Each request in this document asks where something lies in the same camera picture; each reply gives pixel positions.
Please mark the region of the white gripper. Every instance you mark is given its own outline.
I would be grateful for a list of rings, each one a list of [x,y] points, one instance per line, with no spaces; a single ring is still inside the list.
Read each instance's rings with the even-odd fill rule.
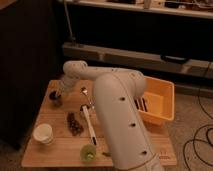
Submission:
[[[70,91],[75,86],[76,83],[77,83],[76,78],[71,78],[66,75],[62,76],[58,82],[58,89],[53,91],[54,100],[60,98],[61,94],[64,92],[67,92],[65,93],[64,100],[65,101],[69,100],[71,97],[71,92],[68,91]]]

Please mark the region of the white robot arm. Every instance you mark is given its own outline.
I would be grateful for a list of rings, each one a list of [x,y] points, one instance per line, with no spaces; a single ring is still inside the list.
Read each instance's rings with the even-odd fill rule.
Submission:
[[[135,105],[146,89],[146,79],[140,71],[67,61],[63,72],[56,90],[59,95],[79,80],[93,81],[95,112],[118,171],[164,171]]]

